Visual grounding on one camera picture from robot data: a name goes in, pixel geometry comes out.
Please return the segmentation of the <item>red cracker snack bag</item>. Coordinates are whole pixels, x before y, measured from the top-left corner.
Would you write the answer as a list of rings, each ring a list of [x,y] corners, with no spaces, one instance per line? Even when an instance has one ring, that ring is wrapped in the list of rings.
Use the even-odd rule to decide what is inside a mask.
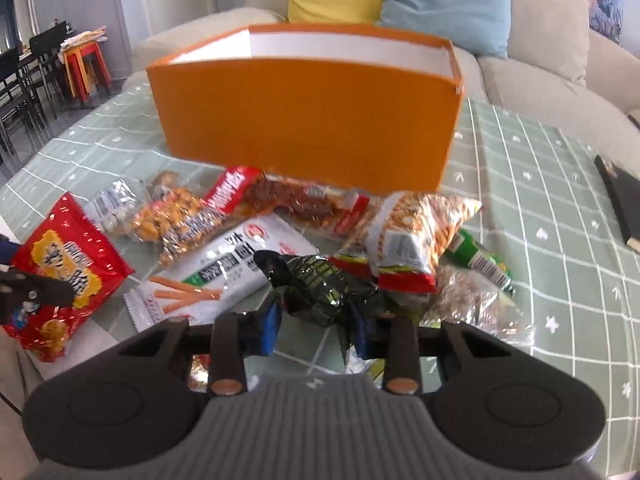
[[[73,287],[75,299],[70,307],[23,304],[2,321],[8,335],[43,362],[64,356],[78,328],[134,274],[70,193],[58,199],[10,263],[15,270]]]

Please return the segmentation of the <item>clear brown seed bag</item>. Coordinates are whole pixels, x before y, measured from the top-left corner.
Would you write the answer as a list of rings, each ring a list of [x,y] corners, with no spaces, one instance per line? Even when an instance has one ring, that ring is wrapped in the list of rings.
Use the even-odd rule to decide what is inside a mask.
[[[440,266],[437,292],[420,325],[439,327],[442,322],[465,322],[508,344],[533,347],[536,328],[511,296],[476,271]]]

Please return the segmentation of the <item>dark green snack packet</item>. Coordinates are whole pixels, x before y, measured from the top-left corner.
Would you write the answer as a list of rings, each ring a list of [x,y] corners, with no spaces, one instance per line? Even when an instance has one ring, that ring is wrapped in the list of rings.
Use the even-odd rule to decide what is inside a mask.
[[[322,255],[260,250],[254,263],[286,313],[322,328],[334,326],[342,348],[354,348],[361,359],[386,358],[396,304],[378,286],[339,269]]]

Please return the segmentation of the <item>white spicy strip packet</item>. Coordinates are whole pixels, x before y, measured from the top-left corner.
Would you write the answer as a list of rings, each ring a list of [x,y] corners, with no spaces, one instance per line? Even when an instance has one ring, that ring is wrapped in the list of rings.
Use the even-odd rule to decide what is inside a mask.
[[[168,320],[213,323],[267,285],[254,261],[260,250],[279,255],[315,255],[318,248],[276,214],[243,221],[205,246],[152,274],[125,295],[139,332]]]

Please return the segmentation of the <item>orange peanut snack bag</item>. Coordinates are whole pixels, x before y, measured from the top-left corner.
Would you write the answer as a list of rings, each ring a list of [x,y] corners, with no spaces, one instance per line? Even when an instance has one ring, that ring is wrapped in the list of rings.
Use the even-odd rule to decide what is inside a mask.
[[[462,195],[401,191],[380,197],[330,261],[388,292],[429,294],[440,257],[480,208],[479,200]]]

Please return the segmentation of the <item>small green candy packet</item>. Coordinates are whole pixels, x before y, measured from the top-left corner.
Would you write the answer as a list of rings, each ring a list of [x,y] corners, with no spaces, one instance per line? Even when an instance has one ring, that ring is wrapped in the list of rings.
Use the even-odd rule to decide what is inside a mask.
[[[508,266],[477,242],[469,232],[460,229],[447,248],[448,257],[458,266],[476,271],[506,294],[513,295],[512,274]]]

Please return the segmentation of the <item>small white candy packet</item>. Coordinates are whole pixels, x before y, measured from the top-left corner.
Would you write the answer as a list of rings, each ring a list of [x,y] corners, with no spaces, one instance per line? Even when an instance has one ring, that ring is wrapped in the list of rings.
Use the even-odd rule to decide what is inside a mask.
[[[126,234],[131,220],[147,197],[141,181],[118,179],[97,192],[85,204],[84,213],[100,232]]]

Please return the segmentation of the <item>clear orange nut bag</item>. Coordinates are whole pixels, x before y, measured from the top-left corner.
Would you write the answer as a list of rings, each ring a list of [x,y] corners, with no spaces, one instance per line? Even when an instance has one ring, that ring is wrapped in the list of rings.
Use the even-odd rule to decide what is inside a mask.
[[[127,233],[138,242],[160,246],[160,265],[170,266],[203,246],[227,223],[224,214],[190,188],[160,186],[131,217]]]

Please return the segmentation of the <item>red dried meat packet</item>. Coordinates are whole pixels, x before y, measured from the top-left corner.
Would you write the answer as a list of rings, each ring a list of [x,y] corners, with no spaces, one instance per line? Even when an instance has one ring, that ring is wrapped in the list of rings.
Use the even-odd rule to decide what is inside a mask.
[[[300,224],[329,236],[344,237],[366,212],[370,196],[235,166],[219,176],[205,195],[205,203],[227,217],[260,216],[282,210]]]

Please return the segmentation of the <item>green checkered tablecloth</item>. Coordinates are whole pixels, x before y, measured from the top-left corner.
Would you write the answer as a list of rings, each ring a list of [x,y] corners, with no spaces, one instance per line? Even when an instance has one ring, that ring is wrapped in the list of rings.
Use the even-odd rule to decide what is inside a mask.
[[[589,146],[502,108],[465,102],[442,187],[479,198],[466,229],[509,268],[536,358],[586,382],[608,420],[593,457],[604,474],[639,467],[639,256],[620,235]],[[66,125],[1,174],[1,214],[28,237],[54,202],[84,202],[117,179],[164,170],[207,188],[212,165],[171,156],[147,84]]]

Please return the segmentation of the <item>black dining chairs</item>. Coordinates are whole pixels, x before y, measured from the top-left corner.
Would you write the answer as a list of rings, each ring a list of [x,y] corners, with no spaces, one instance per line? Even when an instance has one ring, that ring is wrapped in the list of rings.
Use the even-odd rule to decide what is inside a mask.
[[[49,122],[42,101],[54,118],[58,117],[53,95],[66,98],[63,66],[58,56],[67,38],[66,21],[55,21],[44,32],[29,39],[29,52],[17,48],[1,53],[1,151],[14,156],[16,149],[10,127],[20,122],[30,142],[38,132],[49,133]]]

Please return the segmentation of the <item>black notebook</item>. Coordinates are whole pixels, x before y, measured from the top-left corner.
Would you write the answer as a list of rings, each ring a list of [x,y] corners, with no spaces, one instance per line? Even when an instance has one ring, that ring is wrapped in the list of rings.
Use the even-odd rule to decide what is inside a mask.
[[[600,155],[594,158],[612,203],[625,244],[640,252],[640,182]]]

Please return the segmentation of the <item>beige fabric sofa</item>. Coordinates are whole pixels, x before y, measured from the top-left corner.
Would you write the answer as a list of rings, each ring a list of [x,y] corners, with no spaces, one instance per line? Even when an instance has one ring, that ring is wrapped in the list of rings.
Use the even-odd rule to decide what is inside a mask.
[[[208,37],[242,25],[272,24],[285,16],[286,0],[246,0],[242,8],[209,14],[139,42],[132,50],[128,88],[148,80],[150,64]],[[639,60],[598,32],[584,32],[586,78],[573,82],[535,56],[477,58],[457,48],[466,94],[533,118],[590,145],[632,174],[639,171]]]

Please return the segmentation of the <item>light blue cushion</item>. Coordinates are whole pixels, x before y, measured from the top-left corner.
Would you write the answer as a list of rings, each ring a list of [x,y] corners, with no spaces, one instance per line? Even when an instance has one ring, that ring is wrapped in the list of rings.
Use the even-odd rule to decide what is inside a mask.
[[[506,58],[511,0],[383,0],[378,24],[446,38],[476,56]]]

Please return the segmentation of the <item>beige back cushion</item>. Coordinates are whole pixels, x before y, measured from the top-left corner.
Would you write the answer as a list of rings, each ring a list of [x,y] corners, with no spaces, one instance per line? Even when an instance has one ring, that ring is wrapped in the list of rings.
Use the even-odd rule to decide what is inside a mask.
[[[510,58],[583,86],[589,48],[587,0],[511,0]]]

